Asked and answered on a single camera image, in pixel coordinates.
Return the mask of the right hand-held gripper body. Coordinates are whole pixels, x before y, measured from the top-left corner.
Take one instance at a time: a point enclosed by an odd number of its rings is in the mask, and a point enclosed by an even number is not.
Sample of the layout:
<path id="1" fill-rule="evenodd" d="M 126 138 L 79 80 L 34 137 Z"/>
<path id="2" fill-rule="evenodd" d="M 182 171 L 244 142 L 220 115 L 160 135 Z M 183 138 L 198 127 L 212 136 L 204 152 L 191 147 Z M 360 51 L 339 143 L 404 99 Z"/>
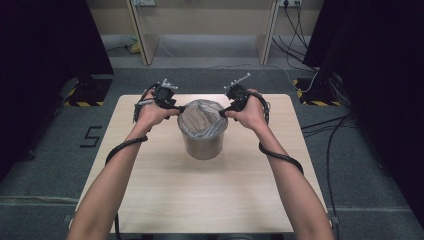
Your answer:
<path id="1" fill-rule="evenodd" d="M 225 86 L 226 90 L 225 95 L 229 100 L 232 100 L 232 107 L 245 107 L 248 100 L 247 89 L 241 85 L 241 82 L 246 80 L 251 76 L 250 73 L 247 73 L 245 76 L 235 79 L 230 82 L 228 86 Z"/>

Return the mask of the clear plastic bag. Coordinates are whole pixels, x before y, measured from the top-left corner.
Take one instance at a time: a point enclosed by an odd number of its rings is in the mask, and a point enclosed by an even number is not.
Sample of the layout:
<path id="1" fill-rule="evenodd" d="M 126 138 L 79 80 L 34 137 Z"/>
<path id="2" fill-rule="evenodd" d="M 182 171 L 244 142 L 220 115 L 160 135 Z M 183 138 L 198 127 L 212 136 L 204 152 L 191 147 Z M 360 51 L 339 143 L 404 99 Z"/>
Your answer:
<path id="1" fill-rule="evenodd" d="M 216 101 L 193 100 L 177 117 L 178 126 L 184 135 L 194 139 L 217 137 L 228 127 L 228 120 L 220 115 L 223 109 Z"/>

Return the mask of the person's right hand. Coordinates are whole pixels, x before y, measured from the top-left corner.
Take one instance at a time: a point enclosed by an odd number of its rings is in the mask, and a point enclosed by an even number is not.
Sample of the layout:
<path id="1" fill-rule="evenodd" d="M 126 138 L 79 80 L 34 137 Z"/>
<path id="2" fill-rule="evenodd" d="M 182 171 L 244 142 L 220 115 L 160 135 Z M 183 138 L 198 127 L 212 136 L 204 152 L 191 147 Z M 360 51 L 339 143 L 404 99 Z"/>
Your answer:
<path id="1" fill-rule="evenodd" d="M 229 118 L 233 118 L 241 123 L 242 126 L 254 131 L 261 132 L 267 128 L 264 118 L 263 105 L 255 96 L 250 96 L 245 108 L 240 111 L 232 111 L 228 113 Z"/>

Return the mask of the black yellow striped stand base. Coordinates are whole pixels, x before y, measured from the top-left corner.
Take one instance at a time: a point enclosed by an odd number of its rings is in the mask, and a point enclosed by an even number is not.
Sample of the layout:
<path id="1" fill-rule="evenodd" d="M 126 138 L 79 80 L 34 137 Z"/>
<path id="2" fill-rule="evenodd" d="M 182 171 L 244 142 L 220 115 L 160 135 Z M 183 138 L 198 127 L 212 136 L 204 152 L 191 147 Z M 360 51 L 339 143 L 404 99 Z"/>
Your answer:
<path id="1" fill-rule="evenodd" d="M 64 105 L 75 107 L 102 106 L 111 83 L 111 79 L 97 79 L 92 76 L 82 81 L 77 81 L 67 96 Z"/>
<path id="2" fill-rule="evenodd" d="M 313 78 L 298 78 L 293 81 L 298 99 L 303 105 L 340 106 L 328 83 L 316 82 Z"/>

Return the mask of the black curtain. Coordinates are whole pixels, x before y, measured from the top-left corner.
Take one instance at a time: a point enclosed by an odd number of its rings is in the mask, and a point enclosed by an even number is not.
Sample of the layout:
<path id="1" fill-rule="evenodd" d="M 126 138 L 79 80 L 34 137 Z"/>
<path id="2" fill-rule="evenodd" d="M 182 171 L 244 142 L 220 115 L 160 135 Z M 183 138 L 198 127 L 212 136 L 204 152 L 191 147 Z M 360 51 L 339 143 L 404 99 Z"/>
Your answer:
<path id="1" fill-rule="evenodd" d="M 113 72 L 86 0 L 0 0 L 0 182 L 73 78 Z"/>
<path id="2" fill-rule="evenodd" d="M 342 78 L 374 152 L 424 229 L 424 0 L 323 0 L 303 61 Z"/>

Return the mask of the beige wooden desk frame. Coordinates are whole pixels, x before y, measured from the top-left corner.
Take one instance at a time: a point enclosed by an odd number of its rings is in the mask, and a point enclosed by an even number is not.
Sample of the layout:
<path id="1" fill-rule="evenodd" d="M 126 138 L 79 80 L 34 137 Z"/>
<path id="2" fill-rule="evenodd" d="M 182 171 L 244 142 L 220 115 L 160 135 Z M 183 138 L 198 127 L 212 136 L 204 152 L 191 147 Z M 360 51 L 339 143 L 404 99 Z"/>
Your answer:
<path id="1" fill-rule="evenodd" d="M 259 63 L 267 63 L 279 0 L 155 2 L 155 6 L 134 6 L 132 0 L 126 0 L 146 65 L 152 63 L 163 35 L 251 35 Z"/>

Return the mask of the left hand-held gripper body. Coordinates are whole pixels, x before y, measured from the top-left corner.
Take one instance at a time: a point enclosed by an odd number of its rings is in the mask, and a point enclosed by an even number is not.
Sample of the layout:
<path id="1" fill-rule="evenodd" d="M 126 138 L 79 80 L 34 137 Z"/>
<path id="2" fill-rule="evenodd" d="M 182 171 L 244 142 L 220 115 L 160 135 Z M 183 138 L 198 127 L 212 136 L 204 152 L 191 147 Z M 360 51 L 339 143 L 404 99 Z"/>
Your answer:
<path id="1" fill-rule="evenodd" d="M 154 87 L 153 93 L 156 104 L 162 108 L 174 108 L 176 100 L 173 99 L 173 95 L 177 89 L 178 87 L 167 79 L 158 82 Z"/>

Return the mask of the person's left hand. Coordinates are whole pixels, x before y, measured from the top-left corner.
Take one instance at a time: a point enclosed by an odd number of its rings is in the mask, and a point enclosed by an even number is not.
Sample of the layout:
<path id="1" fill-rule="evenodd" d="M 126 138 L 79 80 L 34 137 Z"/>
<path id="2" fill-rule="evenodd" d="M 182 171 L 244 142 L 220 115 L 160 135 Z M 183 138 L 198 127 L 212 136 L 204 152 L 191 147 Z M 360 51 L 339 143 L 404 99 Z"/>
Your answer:
<path id="1" fill-rule="evenodd" d="M 169 113 L 169 110 L 159 107 L 155 102 L 144 105 L 139 112 L 139 117 L 133 130 L 138 136 L 144 136 L 167 117 L 178 115 Z"/>

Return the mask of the transparent brown plastic bin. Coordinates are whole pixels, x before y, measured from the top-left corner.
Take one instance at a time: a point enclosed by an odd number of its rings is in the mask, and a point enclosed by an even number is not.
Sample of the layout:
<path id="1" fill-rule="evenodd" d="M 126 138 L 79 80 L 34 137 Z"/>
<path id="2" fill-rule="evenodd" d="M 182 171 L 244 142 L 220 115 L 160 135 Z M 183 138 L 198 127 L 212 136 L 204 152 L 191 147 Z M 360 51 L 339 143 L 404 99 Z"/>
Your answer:
<path id="1" fill-rule="evenodd" d="M 186 151 L 191 157 L 198 160 L 210 160 L 222 151 L 225 131 L 219 136 L 210 139 L 194 139 L 181 133 Z"/>

